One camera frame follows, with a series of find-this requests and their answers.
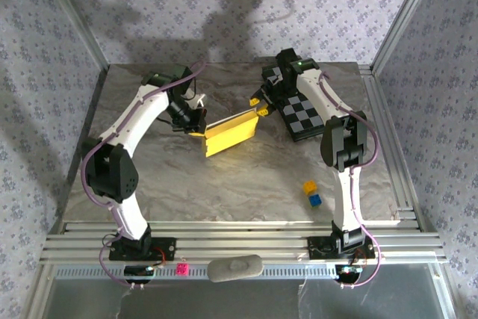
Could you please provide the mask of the yellow white paper box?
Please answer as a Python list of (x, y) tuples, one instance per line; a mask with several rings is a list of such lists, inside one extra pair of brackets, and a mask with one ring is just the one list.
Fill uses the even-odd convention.
[(250, 109), (206, 126), (202, 150), (206, 158), (216, 155), (255, 136), (256, 110)]

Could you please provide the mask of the black grey chessboard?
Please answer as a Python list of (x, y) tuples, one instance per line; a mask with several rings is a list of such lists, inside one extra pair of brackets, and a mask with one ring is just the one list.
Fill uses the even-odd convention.
[(278, 111), (285, 126), (294, 142), (318, 136), (324, 131), (324, 124), (310, 101), (301, 92), (290, 97), (283, 106), (265, 106), (268, 115)]

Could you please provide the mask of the aluminium mounting rails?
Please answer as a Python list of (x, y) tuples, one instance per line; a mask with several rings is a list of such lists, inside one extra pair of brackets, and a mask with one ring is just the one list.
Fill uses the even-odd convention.
[[(176, 239), (176, 261), (203, 264), (216, 258), (257, 254), (267, 263), (307, 261), (307, 239), (328, 235), (328, 225), (313, 222), (153, 222), (152, 235)], [(371, 221), (387, 264), (445, 262), (436, 232), (422, 232), (415, 220)], [(43, 264), (97, 262), (112, 223), (67, 223), (59, 235), (48, 235)]]

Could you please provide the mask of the grey oval stone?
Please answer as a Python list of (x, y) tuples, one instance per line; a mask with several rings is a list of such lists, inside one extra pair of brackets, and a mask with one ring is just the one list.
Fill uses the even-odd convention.
[(229, 282), (248, 279), (262, 274), (264, 263), (259, 255), (220, 258), (207, 266), (207, 276), (212, 282)]

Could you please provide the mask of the small black controller board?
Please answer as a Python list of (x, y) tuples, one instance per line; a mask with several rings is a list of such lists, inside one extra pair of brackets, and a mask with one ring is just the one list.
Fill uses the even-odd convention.
[(128, 284), (145, 285), (152, 280), (154, 275), (154, 267), (148, 265), (128, 265), (123, 271), (123, 276)]
[(338, 276), (336, 279), (338, 283), (352, 285), (360, 280), (363, 268), (353, 265), (336, 265), (335, 271)]

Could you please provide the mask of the grey metal sheet panel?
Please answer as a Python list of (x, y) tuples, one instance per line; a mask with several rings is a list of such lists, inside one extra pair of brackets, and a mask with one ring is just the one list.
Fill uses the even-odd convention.
[(154, 279), (127, 288), (110, 279), (58, 279), (43, 268), (22, 319), (463, 319), (441, 266), (385, 264), (359, 288), (332, 279), (214, 283)]

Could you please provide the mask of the aluminium side rail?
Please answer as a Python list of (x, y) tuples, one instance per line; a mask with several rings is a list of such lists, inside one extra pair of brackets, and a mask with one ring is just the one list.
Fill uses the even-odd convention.
[(375, 119), (400, 217), (411, 219), (414, 215), (419, 230), (428, 232), (381, 84), (373, 76), (369, 65), (359, 64), (358, 67)]
[(105, 80), (107, 78), (108, 70), (110, 66), (107, 66), (106, 69), (102, 69), (99, 73), (99, 76), (96, 81), (96, 86), (94, 88), (91, 100), (89, 102), (89, 106), (87, 108), (87, 112), (84, 118), (83, 125), (81, 127), (81, 131), (79, 133), (78, 141), (75, 146), (75, 151), (73, 153), (72, 162), (69, 166), (68, 173), (66, 175), (66, 179), (63, 181), (63, 187), (60, 190), (60, 197), (57, 200), (57, 209), (55, 211), (55, 222), (52, 228), (49, 230), (48, 234), (57, 234), (63, 228), (63, 216), (66, 210), (66, 205), (68, 203), (69, 193), (71, 191), (72, 185), (74, 184), (75, 177), (77, 176), (78, 169), (81, 164), (81, 145), (83, 141), (88, 137), (88, 134), (91, 129), (91, 125), (93, 122), (93, 118), (96, 112), (96, 108), (99, 102), (99, 98), (101, 96), (102, 89), (105, 84)]

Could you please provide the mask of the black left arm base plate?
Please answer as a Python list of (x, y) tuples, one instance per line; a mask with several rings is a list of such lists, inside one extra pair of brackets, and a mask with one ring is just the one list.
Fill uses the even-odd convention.
[(139, 241), (121, 238), (111, 244), (110, 261), (173, 261), (176, 254), (175, 238), (148, 237)]

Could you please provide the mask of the aluminium frame post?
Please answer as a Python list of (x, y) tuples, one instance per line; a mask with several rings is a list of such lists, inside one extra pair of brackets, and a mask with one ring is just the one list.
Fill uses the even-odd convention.
[(383, 71), (388, 59), (392, 55), (408, 24), (412, 20), (420, 2), (421, 0), (404, 0), (400, 5), (397, 15), (385, 35), (382, 45), (379, 47), (378, 52), (370, 64), (372, 75), (378, 76)]

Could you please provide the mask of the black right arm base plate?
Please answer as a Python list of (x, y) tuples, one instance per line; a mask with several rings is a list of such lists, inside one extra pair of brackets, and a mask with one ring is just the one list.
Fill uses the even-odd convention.
[(339, 240), (326, 236), (307, 237), (308, 257), (311, 260), (319, 259), (352, 259), (376, 258), (372, 240), (365, 238), (363, 244), (355, 245), (349, 249), (340, 250)]

